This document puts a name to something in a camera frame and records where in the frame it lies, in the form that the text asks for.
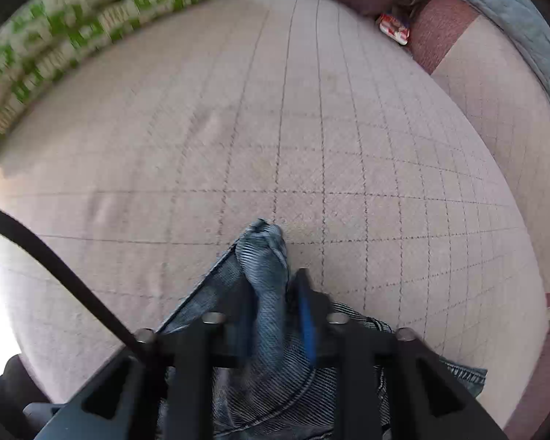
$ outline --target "folded denim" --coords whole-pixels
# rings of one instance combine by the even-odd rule
[[[214,436],[229,440],[327,438],[334,424],[336,370],[314,369],[304,354],[297,310],[286,305],[289,265],[279,226],[264,220],[249,226],[177,308],[163,332],[183,329],[212,310],[241,275],[251,283],[258,302],[253,351],[244,368],[214,370]],[[334,303],[333,308],[370,329],[392,331],[388,324],[346,305]],[[481,392],[486,370],[442,361],[473,395]],[[377,369],[379,387],[371,395],[379,398],[381,423],[387,429],[386,383],[382,369]]]

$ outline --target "small colorful object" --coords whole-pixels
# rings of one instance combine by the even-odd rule
[[[389,38],[397,41],[400,45],[406,45],[409,39],[409,25],[402,23],[395,16],[387,13],[381,14],[377,20],[379,29]]]

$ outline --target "green and white cloth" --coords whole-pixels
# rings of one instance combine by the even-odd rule
[[[0,141],[69,68],[199,0],[30,0],[0,28]]]

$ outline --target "beige fabric surface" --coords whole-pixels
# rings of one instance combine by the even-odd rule
[[[432,74],[502,170],[550,293],[550,102],[511,41],[478,17]]]
[[[546,333],[527,231],[478,134],[331,0],[210,0],[104,51],[12,134],[0,207],[133,330],[159,325],[248,223],[274,220],[318,288],[487,367],[481,402],[500,424]],[[113,339],[8,242],[0,279],[27,363],[66,400]]]

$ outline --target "black cable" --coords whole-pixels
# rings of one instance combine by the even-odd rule
[[[20,246],[44,266],[104,327],[143,363],[148,354],[120,320],[100,301],[44,241],[10,215],[0,211],[0,235]]]

